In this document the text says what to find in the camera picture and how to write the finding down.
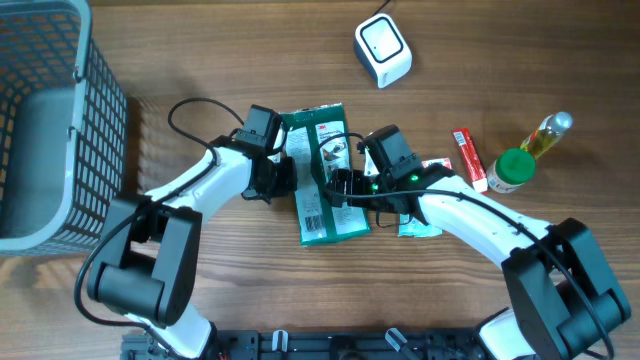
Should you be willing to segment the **green 3M gloves package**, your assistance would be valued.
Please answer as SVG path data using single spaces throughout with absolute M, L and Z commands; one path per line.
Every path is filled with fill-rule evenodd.
M 365 211 L 342 205 L 330 206 L 312 175 L 328 176 L 335 169 L 350 169 L 350 145 L 342 135 L 348 126 L 343 106 L 322 105 L 285 113 L 288 126 L 286 154 L 294 159 L 297 190 L 294 193 L 300 244 L 315 246 L 339 243 L 370 232 Z

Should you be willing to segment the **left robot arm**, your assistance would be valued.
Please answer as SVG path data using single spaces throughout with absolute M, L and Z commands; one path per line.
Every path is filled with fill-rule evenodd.
M 74 302 L 96 324 L 84 296 L 122 315 L 174 359 L 224 359 L 215 325 L 191 304 L 203 225 L 230 199 L 270 202 L 296 189 L 283 150 L 287 127 L 272 109 L 251 106 L 241 128 L 205 143 L 188 171 L 145 195 L 120 195 L 108 208 L 101 240 L 77 276 Z

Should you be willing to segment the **pale green wipes packet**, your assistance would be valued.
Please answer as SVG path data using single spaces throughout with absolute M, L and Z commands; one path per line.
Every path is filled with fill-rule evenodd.
M 440 228 L 434 227 L 433 225 L 424 225 L 410 215 L 400 214 L 399 222 L 399 237 L 426 238 L 442 234 L 442 230 Z

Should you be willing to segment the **red sachet packet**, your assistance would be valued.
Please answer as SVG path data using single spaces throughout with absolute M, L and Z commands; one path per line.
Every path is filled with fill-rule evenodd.
M 468 128 L 453 129 L 452 135 L 460 150 L 473 189 L 478 193 L 485 193 L 488 190 L 487 175 L 479 158 L 470 130 Z

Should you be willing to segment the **green lid white jar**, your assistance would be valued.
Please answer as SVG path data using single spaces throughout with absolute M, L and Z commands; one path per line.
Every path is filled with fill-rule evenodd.
M 487 169 L 488 186 L 498 193 L 511 193 L 531 180 L 536 172 L 534 157 L 520 148 L 506 150 Z

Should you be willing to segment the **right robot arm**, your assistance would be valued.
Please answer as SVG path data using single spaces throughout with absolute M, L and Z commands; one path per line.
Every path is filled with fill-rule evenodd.
M 408 214 L 463 240 L 499 266 L 511 306 L 477 334 L 493 359 L 573 359 L 631 317 L 631 305 L 592 232 L 580 221 L 527 217 L 476 192 L 441 164 L 424 166 L 395 125 L 360 139 L 378 172 L 325 170 L 313 176 L 333 207 Z

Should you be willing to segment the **yellow liquid clear bottle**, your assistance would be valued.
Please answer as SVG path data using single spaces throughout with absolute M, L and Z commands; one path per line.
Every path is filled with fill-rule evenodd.
M 540 158 L 553 147 L 572 127 L 573 117 L 568 112 L 549 115 L 521 143 L 520 148 L 534 159 Z

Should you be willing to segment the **orange Kleenex tissue pack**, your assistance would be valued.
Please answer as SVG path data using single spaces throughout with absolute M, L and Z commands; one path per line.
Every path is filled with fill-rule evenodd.
M 439 164 L 442 165 L 443 167 L 446 167 L 448 169 L 452 168 L 452 164 L 449 158 L 438 158 L 438 159 L 431 159 L 431 160 L 424 160 L 422 162 L 422 165 L 424 168 L 428 168 L 431 165 L 434 164 Z

